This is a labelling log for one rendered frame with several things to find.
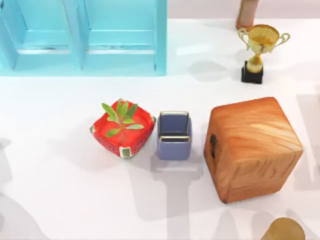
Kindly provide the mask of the gold trophy black base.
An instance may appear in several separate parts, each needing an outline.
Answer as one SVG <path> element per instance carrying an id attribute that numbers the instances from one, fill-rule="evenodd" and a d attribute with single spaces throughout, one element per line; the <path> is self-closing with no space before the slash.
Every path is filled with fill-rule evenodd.
<path id="1" fill-rule="evenodd" d="M 254 56 L 244 62 L 241 69 L 241 82 L 261 84 L 264 73 L 261 55 L 271 53 L 274 48 L 286 43 L 291 35 L 289 33 L 280 34 L 276 28 L 267 24 L 240 28 L 237 35 L 245 43 L 246 49 L 254 52 Z"/>

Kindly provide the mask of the large wooden block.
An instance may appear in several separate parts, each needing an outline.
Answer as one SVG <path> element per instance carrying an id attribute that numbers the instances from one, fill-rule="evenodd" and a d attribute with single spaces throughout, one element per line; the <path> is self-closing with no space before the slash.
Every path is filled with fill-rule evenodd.
<path id="1" fill-rule="evenodd" d="M 203 154 L 225 204 L 278 192 L 303 151 L 274 97 L 211 110 Z"/>

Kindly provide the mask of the green leafy plant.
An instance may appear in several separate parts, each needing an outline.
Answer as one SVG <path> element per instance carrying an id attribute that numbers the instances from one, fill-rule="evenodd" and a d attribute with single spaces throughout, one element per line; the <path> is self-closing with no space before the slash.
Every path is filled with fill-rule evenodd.
<path id="1" fill-rule="evenodd" d="M 133 119 L 138 105 L 133 104 L 129 107 L 129 102 L 126 100 L 119 99 L 117 101 L 115 109 L 106 103 L 101 104 L 104 111 L 107 113 L 107 120 L 109 122 L 117 123 L 118 128 L 112 128 L 106 133 L 107 138 L 111 138 L 119 134 L 122 130 L 142 130 L 145 127 L 142 124 L 136 123 Z"/>

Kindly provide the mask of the brown wooden cylinder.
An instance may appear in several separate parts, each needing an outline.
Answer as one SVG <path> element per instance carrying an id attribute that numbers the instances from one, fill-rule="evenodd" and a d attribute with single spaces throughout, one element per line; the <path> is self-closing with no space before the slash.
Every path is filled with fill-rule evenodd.
<path id="1" fill-rule="evenodd" d="M 259 0 L 240 0 L 239 12 L 235 22 L 237 30 L 250 28 L 254 25 L 258 4 Z"/>

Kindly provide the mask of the blue square cup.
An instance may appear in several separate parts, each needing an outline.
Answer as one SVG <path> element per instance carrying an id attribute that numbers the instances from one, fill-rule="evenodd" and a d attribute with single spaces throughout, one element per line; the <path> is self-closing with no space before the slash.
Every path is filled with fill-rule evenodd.
<path id="1" fill-rule="evenodd" d="M 192 120 L 189 112 L 160 112 L 157 119 L 157 157 L 166 161 L 187 160 L 191 146 Z"/>

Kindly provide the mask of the light blue rack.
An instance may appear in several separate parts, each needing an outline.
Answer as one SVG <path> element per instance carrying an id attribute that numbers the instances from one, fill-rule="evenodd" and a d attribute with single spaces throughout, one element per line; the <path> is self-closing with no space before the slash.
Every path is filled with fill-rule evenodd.
<path id="1" fill-rule="evenodd" d="M 164 76 L 168 0 L 0 0 L 0 76 Z"/>

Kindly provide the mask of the red square plant pot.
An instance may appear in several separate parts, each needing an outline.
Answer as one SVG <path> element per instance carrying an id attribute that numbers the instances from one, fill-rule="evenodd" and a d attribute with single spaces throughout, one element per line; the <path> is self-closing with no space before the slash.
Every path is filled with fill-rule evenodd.
<path id="1" fill-rule="evenodd" d="M 118 100 L 109 106 L 115 110 Z M 130 101 L 128 102 L 129 107 L 136 104 Z M 139 152 L 151 136 L 156 124 L 156 118 L 138 106 L 133 120 L 137 124 L 142 124 L 144 128 L 140 130 L 123 129 L 117 135 L 107 138 L 106 133 L 109 130 L 119 127 L 117 123 L 108 121 L 107 117 L 108 114 L 104 110 L 103 116 L 96 120 L 90 127 L 90 133 L 103 147 L 123 159 L 132 158 Z"/>

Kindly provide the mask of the brass round can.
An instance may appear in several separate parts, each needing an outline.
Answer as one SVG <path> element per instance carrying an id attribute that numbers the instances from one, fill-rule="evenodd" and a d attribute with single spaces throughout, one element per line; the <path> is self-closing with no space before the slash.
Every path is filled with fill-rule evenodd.
<path id="1" fill-rule="evenodd" d="M 306 240 L 301 225 L 288 217 L 275 219 L 260 240 Z"/>

